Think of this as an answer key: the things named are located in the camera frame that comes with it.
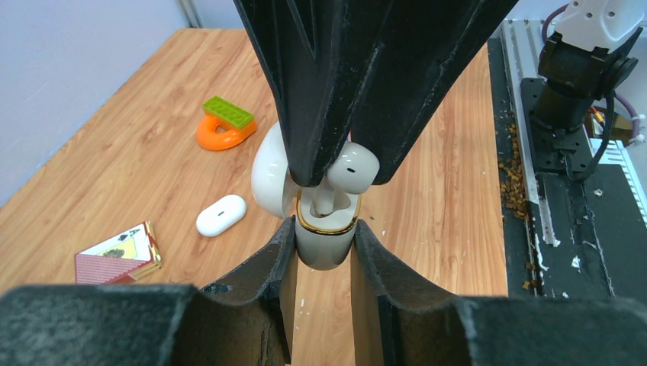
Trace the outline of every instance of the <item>small crumbs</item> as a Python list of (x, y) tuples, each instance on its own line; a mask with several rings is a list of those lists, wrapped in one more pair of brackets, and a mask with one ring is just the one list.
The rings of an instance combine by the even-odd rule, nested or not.
[(580, 268), (580, 257), (575, 256), (573, 258), (573, 261), (571, 262), (571, 267), (578, 268), (578, 269)]

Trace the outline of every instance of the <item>metal mount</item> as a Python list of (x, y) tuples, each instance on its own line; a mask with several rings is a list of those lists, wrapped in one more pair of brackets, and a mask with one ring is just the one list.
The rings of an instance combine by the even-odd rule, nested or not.
[(586, 133), (580, 130), (564, 136), (556, 136), (555, 131), (545, 128), (534, 118), (533, 108), (543, 89), (543, 79), (521, 80), (521, 101), (527, 130), (530, 132), (530, 149), (535, 171), (565, 172), (566, 167), (559, 151), (568, 150), (571, 153), (573, 172), (583, 172), (591, 161), (591, 148), (588, 145)]

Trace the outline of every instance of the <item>wood grain surface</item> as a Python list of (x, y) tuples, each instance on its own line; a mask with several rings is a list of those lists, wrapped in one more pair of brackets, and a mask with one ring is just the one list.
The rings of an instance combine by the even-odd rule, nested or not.
[[(214, 95), (256, 116), (259, 130), (222, 152), (195, 130)], [(163, 269), (139, 283), (204, 286), (265, 245), (280, 220), (253, 200), (256, 150), (277, 115), (242, 30), (179, 30), (0, 210), (0, 293), (73, 283), (73, 256), (150, 220)], [(457, 294), (505, 295), (504, 241), (486, 49), (453, 86), (392, 181), (360, 217), (394, 254)], [(246, 217), (217, 238), (195, 218), (225, 194)], [(300, 265), (294, 365), (354, 364), (348, 260)]]

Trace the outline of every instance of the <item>debris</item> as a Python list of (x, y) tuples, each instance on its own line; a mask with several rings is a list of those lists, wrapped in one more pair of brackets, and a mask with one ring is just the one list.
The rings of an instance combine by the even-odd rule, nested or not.
[(498, 160), (499, 169), (507, 176), (501, 180), (501, 204), (503, 207), (513, 210), (515, 218), (525, 219), (527, 216), (526, 186), (523, 183), (523, 172), (521, 170), (522, 163), (517, 126), (510, 124), (507, 129), (512, 136), (513, 159), (507, 158), (505, 163), (503, 159)]
[(577, 268), (577, 269), (580, 268), (580, 257), (575, 256), (575, 258), (573, 258), (573, 262), (571, 262), (571, 267)]
[(537, 264), (539, 264), (539, 267), (542, 270), (548, 271), (549, 267), (544, 265), (544, 259), (543, 259), (543, 255), (542, 255), (542, 250), (539, 247), (539, 236), (537, 234), (535, 234), (535, 250), (537, 251), (537, 262), (538, 262)]

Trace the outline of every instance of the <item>earbud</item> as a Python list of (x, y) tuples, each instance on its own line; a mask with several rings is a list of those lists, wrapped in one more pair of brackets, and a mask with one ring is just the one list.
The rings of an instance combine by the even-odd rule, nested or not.
[(328, 169), (328, 182), (349, 194), (362, 194), (380, 170), (378, 158), (358, 143), (346, 142), (340, 156)]

